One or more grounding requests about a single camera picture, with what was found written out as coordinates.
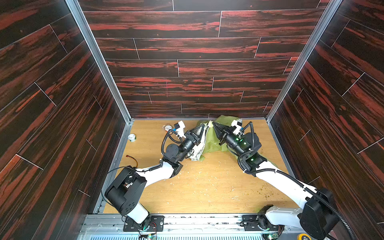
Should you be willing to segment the green Snoopy zip jacket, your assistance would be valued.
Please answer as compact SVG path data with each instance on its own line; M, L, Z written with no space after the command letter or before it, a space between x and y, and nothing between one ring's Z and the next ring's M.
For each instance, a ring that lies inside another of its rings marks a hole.
M231 126L233 120L238 120L241 118L233 116L219 116L214 122L217 122L222 125ZM205 159L204 154L213 153L213 152L228 152L226 144L220 145L220 140L217 138L214 128L213 121L209 120L200 120L197 123L197 126L200 124L205 124L205 133L203 135L202 142L196 147L193 148L192 153L189 154L191 161L203 161Z

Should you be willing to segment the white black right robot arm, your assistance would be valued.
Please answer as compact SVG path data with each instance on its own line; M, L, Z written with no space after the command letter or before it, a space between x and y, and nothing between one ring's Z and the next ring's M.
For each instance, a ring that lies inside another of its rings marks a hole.
M253 123L242 127L238 121L233 121L231 126L214 122L213 128L220 144L226 144L238 157L238 165L244 173L269 183L298 205L298 209L293 210L267 207L261 212L261 229L284 225L300 228L316 240L333 238L330 232L340 218L331 191L297 180L259 154L262 144L254 132Z

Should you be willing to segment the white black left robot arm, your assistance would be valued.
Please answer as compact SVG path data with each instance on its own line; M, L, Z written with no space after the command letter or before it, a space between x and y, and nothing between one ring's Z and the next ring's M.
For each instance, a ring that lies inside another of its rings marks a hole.
M180 121L167 131L161 146L163 157L158 165L145 169L124 166L104 192L109 204L123 217L133 220L142 230L148 227L151 219L149 211L139 203L144 189L175 177L183 167L181 162L196 153L199 146L205 146L204 124L186 132L184 128L184 123Z

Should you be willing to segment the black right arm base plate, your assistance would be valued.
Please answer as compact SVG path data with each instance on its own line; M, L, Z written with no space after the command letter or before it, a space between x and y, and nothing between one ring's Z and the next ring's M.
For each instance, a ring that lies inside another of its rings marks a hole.
M283 225L273 225L264 215L242 215L240 226L245 231L282 231Z

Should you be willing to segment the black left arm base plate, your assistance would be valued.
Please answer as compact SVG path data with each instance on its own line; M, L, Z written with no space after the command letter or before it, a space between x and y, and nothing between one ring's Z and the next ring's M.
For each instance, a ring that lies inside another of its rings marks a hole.
M141 224L138 224L132 218L126 217L123 232L162 232L164 220L165 216L150 214Z

